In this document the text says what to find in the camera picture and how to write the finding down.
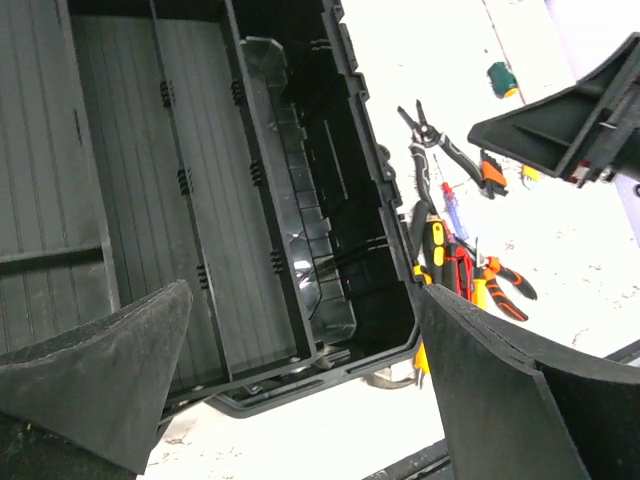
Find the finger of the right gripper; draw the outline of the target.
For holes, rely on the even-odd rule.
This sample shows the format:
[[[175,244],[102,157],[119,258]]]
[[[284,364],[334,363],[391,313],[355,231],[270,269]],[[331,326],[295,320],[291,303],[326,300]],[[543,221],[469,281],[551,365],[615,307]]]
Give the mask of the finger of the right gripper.
[[[562,180],[639,178],[639,34],[575,85],[481,121],[469,143]]]

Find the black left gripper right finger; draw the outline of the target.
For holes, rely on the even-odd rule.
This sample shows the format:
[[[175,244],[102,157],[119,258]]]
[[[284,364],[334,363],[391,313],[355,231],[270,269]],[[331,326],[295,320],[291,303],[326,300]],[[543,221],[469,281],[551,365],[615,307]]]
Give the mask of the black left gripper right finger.
[[[556,343],[439,285],[421,330],[458,479],[636,479],[639,369]]]

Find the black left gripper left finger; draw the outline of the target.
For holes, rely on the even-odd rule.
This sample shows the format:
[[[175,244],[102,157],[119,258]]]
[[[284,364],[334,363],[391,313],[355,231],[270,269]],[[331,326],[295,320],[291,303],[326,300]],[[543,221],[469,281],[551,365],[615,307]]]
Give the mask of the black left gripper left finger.
[[[1,357],[4,475],[141,475],[186,337],[177,280]]]

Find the red black utility knife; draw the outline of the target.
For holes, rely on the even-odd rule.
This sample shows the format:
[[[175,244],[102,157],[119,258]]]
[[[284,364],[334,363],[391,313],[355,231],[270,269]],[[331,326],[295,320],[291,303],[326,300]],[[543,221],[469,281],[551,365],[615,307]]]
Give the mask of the red black utility knife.
[[[458,243],[445,247],[443,284],[467,301],[472,300],[473,264],[468,251]]]

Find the black plastic toolbox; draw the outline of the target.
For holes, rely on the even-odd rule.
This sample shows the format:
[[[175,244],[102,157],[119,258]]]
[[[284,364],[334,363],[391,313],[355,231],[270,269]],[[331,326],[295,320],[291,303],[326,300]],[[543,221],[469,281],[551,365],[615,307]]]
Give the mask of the black plastic toolbox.
[[[338,1],[1,5],[1,349],[178,279],[166,401],[248,417],[407,359],[418,289]]]

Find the small yellow tool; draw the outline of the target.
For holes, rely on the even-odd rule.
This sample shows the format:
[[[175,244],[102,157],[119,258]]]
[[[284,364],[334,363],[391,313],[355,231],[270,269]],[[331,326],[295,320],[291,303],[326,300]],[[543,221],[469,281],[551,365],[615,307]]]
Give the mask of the small yellow tool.
[[[521,169],[521,182],[528,190],[536,188],[540,181],[540,172],[536,169],[523,165]]]

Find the green stubby screwdriver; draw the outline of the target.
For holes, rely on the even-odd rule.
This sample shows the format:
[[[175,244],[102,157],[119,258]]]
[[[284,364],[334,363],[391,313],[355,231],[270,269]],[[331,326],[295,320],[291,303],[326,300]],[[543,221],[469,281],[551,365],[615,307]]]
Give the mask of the green stubby screwdriver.
[[[487,70],[492,89],[497,98],[509,98],[519,91],[518,82],[505,62],[494,62]]]

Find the orange black hex key set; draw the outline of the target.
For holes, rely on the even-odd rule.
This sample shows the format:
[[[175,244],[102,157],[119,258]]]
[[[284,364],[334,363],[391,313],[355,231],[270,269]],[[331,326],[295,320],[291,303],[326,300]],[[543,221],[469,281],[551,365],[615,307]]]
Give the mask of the orange black hex key set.
[[[486,150],[480,150],[481,173],[484,181],[485,193],[489,199],[494,199],[496,195],[506,196],[507,181],[503,175],[503,170],[498,161]]]

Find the claw hammer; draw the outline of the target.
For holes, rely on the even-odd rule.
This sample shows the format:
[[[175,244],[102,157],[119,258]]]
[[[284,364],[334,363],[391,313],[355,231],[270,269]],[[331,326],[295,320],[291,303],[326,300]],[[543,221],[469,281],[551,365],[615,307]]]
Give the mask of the claw hammer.
[[[415,380],[412,377],[393,381],[376,373],[364,375],[363,380],[367,385],[381,390],[398,390],[415,384]]]

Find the red test pen screwdriver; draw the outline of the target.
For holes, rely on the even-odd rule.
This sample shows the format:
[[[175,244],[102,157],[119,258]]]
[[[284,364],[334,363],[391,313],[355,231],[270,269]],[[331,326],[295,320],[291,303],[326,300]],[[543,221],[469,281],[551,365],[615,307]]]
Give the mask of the red test pen screwdriver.
[[[455,235],[457,238],[463,241],[466,241],[469,239],[469,235],[467,233],[464,222],[462,221],[462,217],[460,215],[460,209],[459,209],[457,198],[454,194],[452,187],[449,185],[449,183],[445,179],[444,172],[440,167],[437,156],[433,155],[433,158],[434,158],[436,167],[438,169],[439,176],[442,180],[441,190],[442,190],[447,213],[453,224]]]

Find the yellow black pruning shears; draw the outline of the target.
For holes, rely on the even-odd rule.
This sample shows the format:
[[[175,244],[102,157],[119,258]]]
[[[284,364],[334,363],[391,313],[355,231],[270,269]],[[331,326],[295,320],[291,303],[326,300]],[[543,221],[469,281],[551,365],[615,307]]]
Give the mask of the yellow black pruning shears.
[[[446,229],[442,219],[427,216],[422,247],[415,261],[414,275],[426,283],[443,285]]]

